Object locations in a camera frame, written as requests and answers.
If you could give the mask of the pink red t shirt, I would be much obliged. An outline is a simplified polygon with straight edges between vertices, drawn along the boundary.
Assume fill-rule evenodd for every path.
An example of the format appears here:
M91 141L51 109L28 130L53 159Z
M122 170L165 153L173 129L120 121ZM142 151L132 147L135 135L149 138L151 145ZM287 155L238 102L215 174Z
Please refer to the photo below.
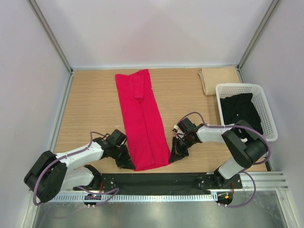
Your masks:
M147 69L117 74L115 82L127 144L136 171L169 165L170 149Z

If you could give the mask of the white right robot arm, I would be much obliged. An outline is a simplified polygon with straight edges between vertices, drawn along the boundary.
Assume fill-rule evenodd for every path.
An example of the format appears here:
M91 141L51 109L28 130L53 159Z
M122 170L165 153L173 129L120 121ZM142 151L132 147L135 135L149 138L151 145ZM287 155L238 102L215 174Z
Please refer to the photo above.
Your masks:
M224 143L231 157L214 171L214 183L225 188L231 179L255 163L268 152L267 140L251 128L248 122L238 121L233 125L200 125L184 118L174 126L169 162L189 156L188 149L196 143Z

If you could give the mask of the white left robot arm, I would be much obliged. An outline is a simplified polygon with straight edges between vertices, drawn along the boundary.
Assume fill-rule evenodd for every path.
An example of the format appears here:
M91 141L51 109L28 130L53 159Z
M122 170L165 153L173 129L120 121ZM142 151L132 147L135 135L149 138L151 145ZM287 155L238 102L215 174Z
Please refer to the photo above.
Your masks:
M111 134L99 133L97 138L95 134L90 132L89 143L79 148L62 153L45 151L39 156L24 178L33 192L34 205L49 202L63 190L96 190L102 175L90 162L112 158L118 168L135 170L124 133L115 129Z

